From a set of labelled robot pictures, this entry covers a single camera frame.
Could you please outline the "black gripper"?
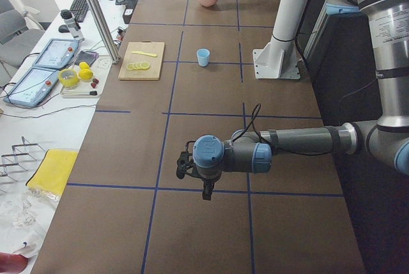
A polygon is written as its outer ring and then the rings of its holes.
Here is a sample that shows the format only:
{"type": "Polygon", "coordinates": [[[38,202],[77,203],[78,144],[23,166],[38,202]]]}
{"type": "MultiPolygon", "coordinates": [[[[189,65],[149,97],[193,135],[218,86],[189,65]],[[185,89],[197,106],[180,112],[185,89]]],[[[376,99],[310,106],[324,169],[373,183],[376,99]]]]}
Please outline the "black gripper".
{"type": "Polygon", "coordinates": [[[222,171],[217,169],[202,169],[197,168],[199,177],[203,180],[202,198],[205,201],[212,199],[214,183],[218,182],[222,176],[222,171]]]}

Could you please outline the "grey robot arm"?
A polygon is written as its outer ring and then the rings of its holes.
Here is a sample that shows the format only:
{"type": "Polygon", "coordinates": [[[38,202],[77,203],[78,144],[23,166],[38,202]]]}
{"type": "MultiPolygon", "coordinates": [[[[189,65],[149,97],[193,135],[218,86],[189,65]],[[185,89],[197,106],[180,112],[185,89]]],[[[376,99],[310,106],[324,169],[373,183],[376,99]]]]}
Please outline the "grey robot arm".
{"type": "Polygon", "coordinates": [[[223,172],[266,173],[281,152],[324,155],[366,150],[400,173],[408,173],[408,0],[326,0],[328,15],[368,17],[382,115],[373,121],[291,130],[258,131],[254,125],[229,140],[213,135],[187,144],[176,175],[203,181],[210,200],[223,172]]]}

